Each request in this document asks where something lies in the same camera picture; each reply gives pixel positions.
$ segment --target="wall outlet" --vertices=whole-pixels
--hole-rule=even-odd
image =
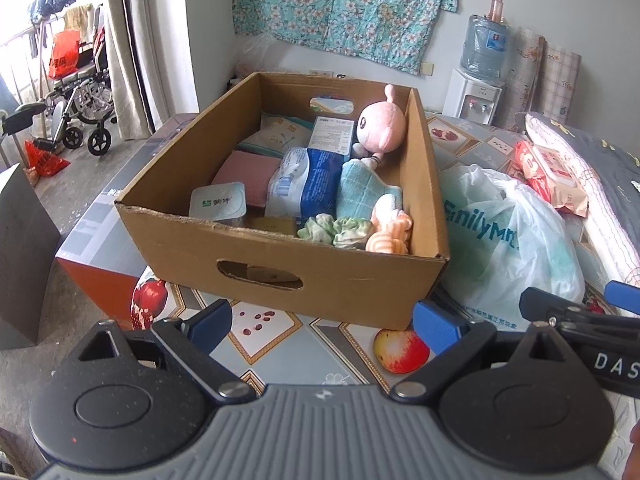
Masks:
[[[331,70],[309,70],[309,75],[324,75],[327,77],[333,77],[334,73]]]
[[[433,75],[433,63],[431,61],[424,61],[420,65],[420,73],[423,75]]]

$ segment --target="pink box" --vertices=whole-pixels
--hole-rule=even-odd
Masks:
[[[234,151],[218,170],[212,184],[242,182],[246,204],[265,207],[269,181],[279,165],[280,159],[273,156]]]

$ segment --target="water bottle label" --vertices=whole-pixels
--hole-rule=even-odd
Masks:
[[[500,32],[495,32],[494,30],[489,30],[489,34],[486,38],[486,47],[492,50],[497,50],[498,52],[504,52],[504,49],[507,45],[507,35],[501,34]]]

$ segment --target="metal bolt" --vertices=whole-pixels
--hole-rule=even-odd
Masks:
[[[237,399],[239,397],[244,397],[249,394],[251,391],[251,386],[249,386],[244,381],[233,381],[231,383],[224,383],[218,389],[218,393],[226,397],[227,399]]]
[[[396,394],[398,397],[404,399],[415,399],[415,397],[421,397],[427,392],[427,387],[422,383],[415,381],[405,381],[403,383],[396,384]]]

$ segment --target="teal floral fabric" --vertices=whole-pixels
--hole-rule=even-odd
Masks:
[[[234,26],[417,74],[440,9],[458,0],[234,0]]]

